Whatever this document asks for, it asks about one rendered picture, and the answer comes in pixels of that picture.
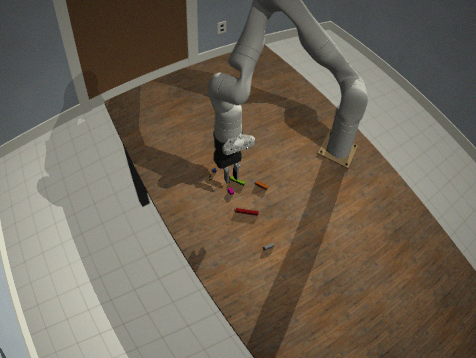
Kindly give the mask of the orange rod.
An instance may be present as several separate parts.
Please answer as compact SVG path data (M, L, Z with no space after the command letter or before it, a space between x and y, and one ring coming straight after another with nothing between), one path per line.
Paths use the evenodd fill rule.
M259 182L259 181L256 182L256 185L259 186L259 187L261 187L261 188L263 188L263 189L265 189L265 190L267 190L267 188L268 188L267 185L265 185L265 184L263 184L263 183L261 183L261 182Z

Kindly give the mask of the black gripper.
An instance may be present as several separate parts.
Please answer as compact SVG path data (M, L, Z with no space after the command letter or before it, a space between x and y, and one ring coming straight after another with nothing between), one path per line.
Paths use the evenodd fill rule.
M224 180L229 184L230 176L228 166L234 164L233 177L235 180L238 180L240 168L238 162L241 161L241 150L253 146L255 144L255 138L250 135L243 135L242 123L233 130L221 129L215 123L213 135L216 149L214 152L214 162L218 168L224 169Z

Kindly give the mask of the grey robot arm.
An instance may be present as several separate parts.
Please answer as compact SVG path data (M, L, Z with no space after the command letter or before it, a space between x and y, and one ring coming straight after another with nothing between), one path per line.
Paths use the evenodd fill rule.
M307 53L327 68L340 85L340 108L338 105L327 148L334 157L346 158L367 107L366 86L302 0L253 0L245 27L228 60L230 66L240 71L240 77L217 73L208 83L215 123L224 130L240 126L241 105L250 94L253 71L265 43L266 24L278 11L295 24L300 43Z

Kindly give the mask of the red rod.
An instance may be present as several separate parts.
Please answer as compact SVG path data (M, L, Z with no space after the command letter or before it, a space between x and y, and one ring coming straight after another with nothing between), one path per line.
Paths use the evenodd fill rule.
M258 213L259 213L259 211L239 209L239 208L236 208L235 212L236 213L243 213L243 214L250 214L250 215L257 215L257 216L258 216Z

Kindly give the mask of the lime green rod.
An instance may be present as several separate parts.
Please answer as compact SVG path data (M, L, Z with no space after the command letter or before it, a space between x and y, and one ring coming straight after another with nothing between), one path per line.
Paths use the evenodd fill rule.
M230 177L230 180L233 181L233 182L236 182L236 183L238 183L238 184L240 184L240 185L243 185L243 186L245 185L245 181L242 181L242 180L240 180L240 179L235 180L235 178L234 178L233 176Z

